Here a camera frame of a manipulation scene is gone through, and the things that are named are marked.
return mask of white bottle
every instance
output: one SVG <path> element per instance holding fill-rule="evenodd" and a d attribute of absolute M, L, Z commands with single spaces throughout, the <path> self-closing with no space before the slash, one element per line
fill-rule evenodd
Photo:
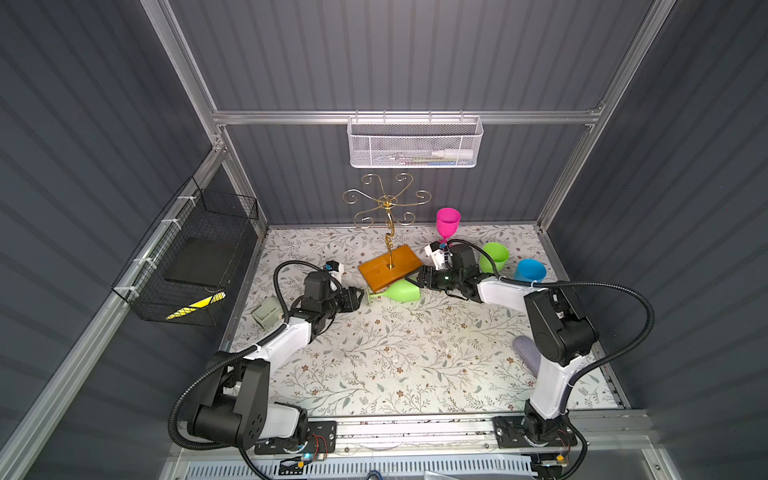
<path fill-rule="evenodd" d="M 437 150 L 432 152 L 433 157 L 459 159 L 459 160 L 471 160 L 475 156 L 475 152 L 469 148 L 446 148 L 445 150 Z"/>

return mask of green cup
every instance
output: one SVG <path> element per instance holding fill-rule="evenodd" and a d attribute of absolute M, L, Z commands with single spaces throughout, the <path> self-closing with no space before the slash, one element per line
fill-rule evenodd
<path fill-rule="evenodd" d="M 419 288 L 406 279 L 398 280 L 383 292 L 374 293 L 373 295 L 369 295 L 369 297 L 373 298 L 381 295 L 388 296 L 396 302 L 416 302 L 422 298 L 422 293 Z"/>
<path fill-rule="evenodd" d="M 501 272 L 507 260 L 509 260 L 509 250 L 507 250 L 507 247 L 498 242 L 490 242 L 483 245 L 482 249 L 491 256 L 494 263 L 496 263 L 496 269 Z M 493 273 L 491 262 L 485 258 L 485 255 L 480 256 L 480 270 L 483 273 Z"/>

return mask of gold metal stand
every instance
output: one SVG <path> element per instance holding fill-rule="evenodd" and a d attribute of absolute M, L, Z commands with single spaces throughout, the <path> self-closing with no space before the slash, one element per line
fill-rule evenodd
<path fill-rule="evenodd" d="M 389 232 L 384 235 L 384 242 L 387 248 L 387 254 L 377 257 L 369 262 L 360 265 L 360 273 L 366 279 L 366 282 L 370 285 L 371 289 L 375 292 L 385 286 L 403 278 L 413 270 L 419 268 L 422 264 L 421 260 L 411 251 L 407 245 L 403 245 L 400 248 L 395 248 L 395 223 L 407 227 L 416 219 L 416 215 L 412 212 L 405 212 L 402 215 L 403 221 L 397 220 L 392 215 L 392 208 L 394 207 L 414 207 L 417 205 L 423 205 L 432 199 L 432 194 L 426 190 L 418 190 L 416 196 L 419 199 L 425 199 L 424 201 L 414 204 L 399 204 L 398 198 L 402 195 L 413 183 L 413 176 L 411 174 L 402 173 L 398 174 L 395 179 L 398 182 L 408 181 L 408 184 L 400 190 L 397 195 L 388 195 L 384 191 L 384 183 L 377 174 L 363 175 L 360 179 L 365 185 L 370 185 L 373 182 L 373 178 L 376 177 L 379 180 L 379 186 L 381 187 L 382 195 L 378 198 L 371 197 L 368 194 L 356 188 L 350 188 L 342 194 L 342 200 L 348 204 L 357 203 L 357 197 L 355 194 L 363 195 L 365 198 L 375 201 L 378 206 L 369 210 L 363 210 L 358 212 L 353 221 L 355 226 L 361 229 L 370 228 L 374 224 L 373 218 L 369 216 L 361 217 L 361 215 L 373 212 L 375 210 L 383 209 L 386 212 L 385 224 L 389 228 Z"/>

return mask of black mounting plate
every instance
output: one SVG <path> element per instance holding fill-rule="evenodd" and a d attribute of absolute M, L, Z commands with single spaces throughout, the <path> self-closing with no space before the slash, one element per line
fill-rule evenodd
<path fill-rule="evenodd" d="M 525 417 L 520 416 L 508 416 L 508 417 L 493 417 L 493 433 L 496 435 L 496 442 L 500 449 L 528 449 L 530 447 L 562 447 L 563 444 L 559 439 L 554 438 L 547 443 L 534 444 L 528 441 L 525 436 L 525 430 L 523 429 L 523 421 Z M 563 439 L 566 442 L 570 441 L 571 447 L 578 444 L 578 438 L 573 432 L 568 433 L 568 438 Z"/>
<path fill-rule="evenodd" d="M 320 453 L 333 453 L 336 450 L 336 422 L 312 422 L 310 420 L 307 423 L 307 428 L 309 429 L 309 433 L 307 433 L 306 445 L 300 451 L 297 451 L 299 445 L 286 445 L 283 439 L 278 439 L 277 442 L 270 439 L 264 443 L 255 444 L 253 453 L 254 455 L 283 455 L 286 453 L 298 455 L 299 453 L 304 452 L 314 453 L 315 438 L 312 435 L 324 438 L 328 444 L 328 449 L 326 450 L 323 440 L 319 441 Z"/>

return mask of table surface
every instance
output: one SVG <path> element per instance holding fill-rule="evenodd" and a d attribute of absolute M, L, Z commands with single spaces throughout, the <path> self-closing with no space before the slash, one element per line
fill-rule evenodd
<path fill-rule="evenodd" d="M 270 230 L 232 351 L 264 334 L 250 312 L 274 295 L 272 273 L 278 264 L 305 260 L 322 266 L 336 260 L 346 267 L 345 286 L 364 287 L 356 267 L 386 252 L 384 233 L 380 228 Z M 506 245 L 510 259 L 503 272 L 508 276 L 520 260 L 534 258 L 547 267 L 546 280 L 555 280 L 532 225 L 459 227 L 454 238 Z M 409 245 L 426 263 L 423 247 L 434 240 L 439 240 L 434 227 L 400 227 L 395 245 Z M 307 271 L 295 265 L 281 271 L 288 303 L 303 292 Z M 327 332 L 272 375 L 270 398 L 315 416 L 522 410 L 535 377 L 511 341 L 531 336 L 526 314 L 443 292 L 421 294 L 418 302 L 382 296 L 357 312 L 340 313 Z M 616 406 L 599 369 L 577 383 L 569 402 L 571 409 Z"/>

